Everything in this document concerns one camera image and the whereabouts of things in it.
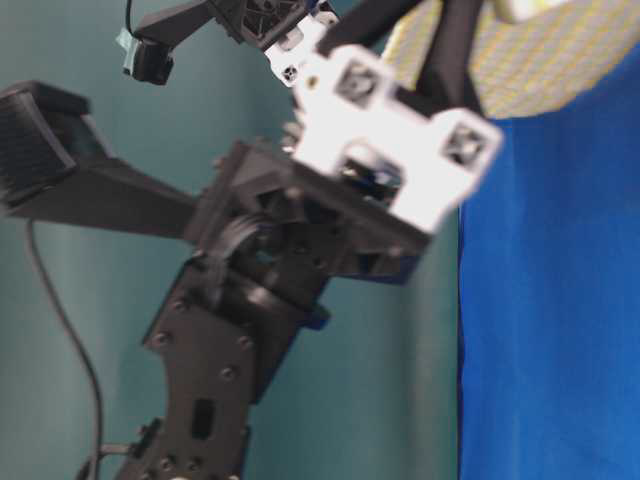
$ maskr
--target teal wall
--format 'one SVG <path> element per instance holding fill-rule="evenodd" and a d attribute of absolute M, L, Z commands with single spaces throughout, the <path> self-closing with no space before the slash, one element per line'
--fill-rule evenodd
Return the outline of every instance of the teal wall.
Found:
<path fill-rule="evenodd" d="M 175 3 L 137 0 L 134 15 Z M 177 50 L 167 87 L 140 84 L 120 73 L 123 15 L 124 0 L 0 0 L 0 88 L 40 79 L 90 97 L 120 157 L 192 192 L 234 139 L 277 137 L 290 101 L 259 52 L 212 24 Z M 139 342 L 189 250 L 56 225 L 37 233 L 97 365 L 106 440 L 133 440 L 165 407 L 161 364 Z M 455 477 L 456 244 L 452 219 L 409 287 L 332 284 L 329 327 L 301 335 L 253 412 L 248 478 Z M 89 392 L 18 220 L 0 222 L 0 322 L 0 477 L 71 478 L 88 453 Z"/>

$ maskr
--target black arm segment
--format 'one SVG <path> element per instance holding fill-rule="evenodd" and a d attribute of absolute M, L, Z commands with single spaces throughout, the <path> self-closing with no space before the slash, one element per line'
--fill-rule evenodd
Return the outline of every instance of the black arm segment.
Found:
<path fill-rule="evenodd" d="M 166 417 L 117 480 L 241 478 L 249 407 L 299 330 L 327 321 L 330 278 L 406 279 L 430 240 L 262 143 L 223 159 L 185 238 L 195 254 L 144 339 L 165 364 Z"/>
<path fill-rule="evenodd" d="M 372 47 L 393 25 L 422 0 L 365 0 L 329 29 L 316 47 L 328 57 L 343 45 Z"/>
<path fill-rule="evenodd" d="M 469 57 L 484 0 L 444 0 L 438 27 L 416 92 L 443 108 L 466 106 L 480 112 L 469 77 Z"/>
<path fill-rule="evenodd" d="M 83 97 L 37 82 L 0 92 L 0 213 L 182 238 L 195 207 L 114 158 Z"/>
<path fill-rule="evenodd" d="M 145 15 L 134 36 L 176 48 L 213 18 L 210 5 L 209 0 L 192 0 Z"/>

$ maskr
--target yellow patterned fabric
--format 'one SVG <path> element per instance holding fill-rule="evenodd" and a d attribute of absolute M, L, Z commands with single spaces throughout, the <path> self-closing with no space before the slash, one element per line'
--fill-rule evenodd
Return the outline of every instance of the yellow patterned fabric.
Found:
<path fill-rule="evenodd" d="M 413 87 L 440 14 L 425 1 L 393 30 L 384 58 Z M 482 12 L 471 72 L 488 116 L 557 110 L 592 88 L 640 40 L 640 0 L 574 0 L 521 24 Z"/>

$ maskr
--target blue cloth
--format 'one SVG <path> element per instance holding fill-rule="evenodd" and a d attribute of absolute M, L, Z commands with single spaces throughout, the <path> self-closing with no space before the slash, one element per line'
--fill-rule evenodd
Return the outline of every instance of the blue cloth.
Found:
<path fill-rule="evenodd" d="M 463 480 L 640 478 L 640 46 L 462 208 Z"/>

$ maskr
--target cable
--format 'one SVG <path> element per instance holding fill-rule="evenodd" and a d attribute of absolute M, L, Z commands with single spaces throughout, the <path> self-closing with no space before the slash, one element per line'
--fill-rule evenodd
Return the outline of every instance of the cable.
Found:
<path fill-rule="evenodd" d="M 129 33 L 131 34 L 131 36 L 133 37 L 133 30 L 131 30 L 131 4 L 133 3 L 133 0 L 127 0 L 127 8 L 126 8 L 126 14 L 125 14 L 125 23 L 127 26 L 127 30 L 129 30 Z"/>
<path fill-rule="evenodd" d="M 69 322 L 67 315 L 60 303 L 60 298 L 49 278 L 49 275 L 45 269 L 44 263 L 42 262 L 42 257 L 40 256 L 40 252 L 36 245 L 34 229 L 33 229 L 34 221 L 33 219 L 29 219 L 26 225 L 26 241 L 27 241 L 27 254 L 33 263 L 33 267 L 44 287 L 45 293 L 47 294 L 47 298 L 53 307 L 53 310 L 56 314 L 56 317 L 60 323 L 60 326 L 64 330 L 65 334 L 71 341 L 71 344 L 80 359 L 80 363 L 87 375 L 91 386 L 91 394 L 93 399 L 93 451 L 91 456 L 91 465 L 90 465 L 90 480 L 98 480 L 99 476 L 99 468 L 100 468 L 100 452 L 102 445 L 102 430 L 103 430 L 103 410 L 102 410 L 102 394 L 100 393 L 100 384 L 98 383 L 98 377 L 96 375 L 95 369 L 93 368 L 93 364 L 91 363 L 91 359 L 89 355 L 80 341 L 78 334 L 76 333 L 73 325 Z"/>
<path fill-rule="evenodd" d="M 131 451 L 131 445 L 126 444 L 111 444 L 107 443 L 102 445 L 100 448 L 100 461 L 104 458 L 112 456 L 112 455 L 128 455 Z M 76 474 L 75 480 L 87 480 L 89 476 L 89 471 L 91 469 L 91 460 L 93 457 L 89 457 L 89 459 L 82 465 L 78 473 Z"/>
<path fill-rule="evenodd" d="M 226 280 L 228 263 L 231 256 L 249 238 L 261 230 L 274 228 L 273 221 L 257 213 L 243 215 L 227 225 L 216 242 L 216 248 L 210 252 L 207 292 L 214 305 L 218 305 L 222 295 L 222 285 Z"/>

